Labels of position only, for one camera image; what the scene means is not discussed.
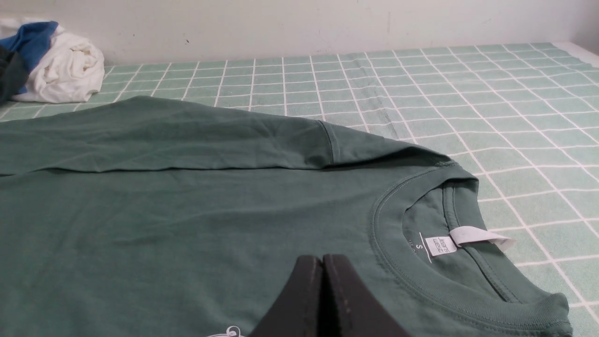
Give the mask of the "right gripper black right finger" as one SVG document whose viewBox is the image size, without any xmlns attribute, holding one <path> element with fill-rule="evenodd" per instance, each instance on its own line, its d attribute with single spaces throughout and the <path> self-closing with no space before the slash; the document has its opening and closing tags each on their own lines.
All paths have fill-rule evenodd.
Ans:
<svg viewBox="0 0 599 337">
<path fill-rule="evenodd" d="M 323 256 L 324 337 L 408 337 L 368 290 L 347 256 Z"/>
</svg>

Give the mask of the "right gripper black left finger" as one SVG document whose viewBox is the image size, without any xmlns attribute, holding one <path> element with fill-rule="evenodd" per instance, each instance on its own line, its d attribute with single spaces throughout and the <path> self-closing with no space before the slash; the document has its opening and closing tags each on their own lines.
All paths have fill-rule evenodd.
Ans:
<svg viewBox="0 0 599 337">
<path fill-rule="evenodd" d="M 316 337 L 323 266 L 316 256 L 300 256 L 272 307 L 251 337 Z"/>
</svg>

